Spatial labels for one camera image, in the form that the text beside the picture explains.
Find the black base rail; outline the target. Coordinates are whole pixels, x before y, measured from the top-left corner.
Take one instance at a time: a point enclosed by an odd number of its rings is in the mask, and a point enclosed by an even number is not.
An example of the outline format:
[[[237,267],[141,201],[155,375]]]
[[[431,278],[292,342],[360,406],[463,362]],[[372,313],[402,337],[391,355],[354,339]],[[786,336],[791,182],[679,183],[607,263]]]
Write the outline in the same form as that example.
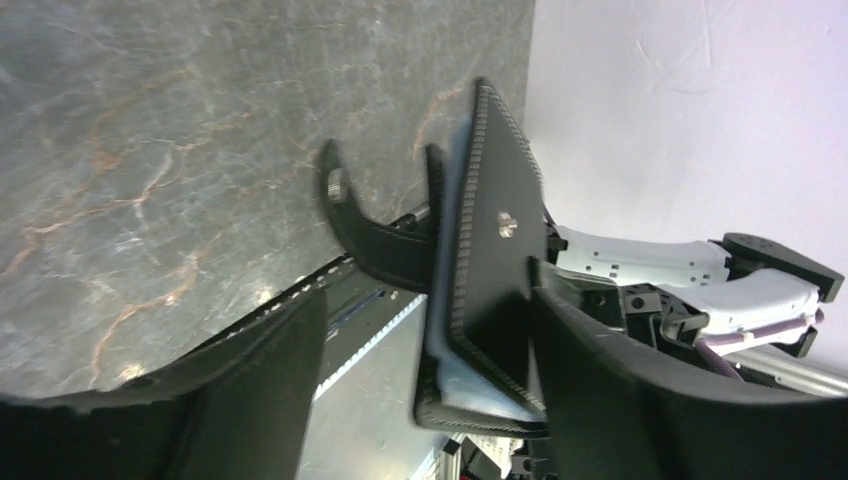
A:
[[[369,277],[349,255],[342,254],[275,296],[263,291],[260,304],[253,312],[195,350],[200,351],[278,310],[292,307],[300,297],[316,290],[324,291],[327,301],[327,327],[317,395],[327,391],[422,300],[416,292]]]

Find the black card holder wallet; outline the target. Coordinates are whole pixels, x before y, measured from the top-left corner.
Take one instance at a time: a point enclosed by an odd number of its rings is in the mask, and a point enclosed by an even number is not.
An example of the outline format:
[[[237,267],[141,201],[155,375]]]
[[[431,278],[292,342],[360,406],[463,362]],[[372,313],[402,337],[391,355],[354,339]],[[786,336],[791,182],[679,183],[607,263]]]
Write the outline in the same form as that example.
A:
[[[413,397],[417,425],[536,439],[545,406],[530,388],[532,271],[547,257],[541,174],[491,82],[474,81],[458,148],[426,148],[431,225],[408,231],[361,210],[334,140],[315,162],[328,224],[356,266],[421,293],[427,309]]]

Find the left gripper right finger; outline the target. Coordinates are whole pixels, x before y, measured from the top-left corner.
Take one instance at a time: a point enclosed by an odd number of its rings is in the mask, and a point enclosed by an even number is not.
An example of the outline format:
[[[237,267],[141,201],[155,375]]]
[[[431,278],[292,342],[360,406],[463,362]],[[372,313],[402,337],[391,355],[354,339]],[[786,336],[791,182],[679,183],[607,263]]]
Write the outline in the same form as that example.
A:
[[[745,383],[608,330],[531,259],[531,338],[563,479],[843,479],[847,401]]]

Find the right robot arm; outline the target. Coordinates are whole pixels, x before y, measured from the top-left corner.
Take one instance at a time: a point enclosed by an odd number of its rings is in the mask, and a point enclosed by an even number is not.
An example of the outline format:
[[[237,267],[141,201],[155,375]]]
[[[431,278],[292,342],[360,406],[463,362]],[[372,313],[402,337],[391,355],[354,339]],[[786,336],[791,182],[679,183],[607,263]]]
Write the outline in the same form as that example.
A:
[[[554,226],[549,259],[561,272],[620,289],[635,298],[654,291],[665,335],[701,343],[719,356],[776,345],[806,355],[845,280],[837,271],[776,241],[744,233],[720,240],[656,243],[602,237]]]

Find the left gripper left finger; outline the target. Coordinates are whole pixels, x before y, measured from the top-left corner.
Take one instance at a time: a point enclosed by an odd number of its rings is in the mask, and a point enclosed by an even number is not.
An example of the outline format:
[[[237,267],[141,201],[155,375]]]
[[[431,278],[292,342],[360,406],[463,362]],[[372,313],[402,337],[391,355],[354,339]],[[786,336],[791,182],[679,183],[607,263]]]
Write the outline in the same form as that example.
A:
[[[5,479],[292,479],[327,332],[323,291],[122,387],[1,400]]]

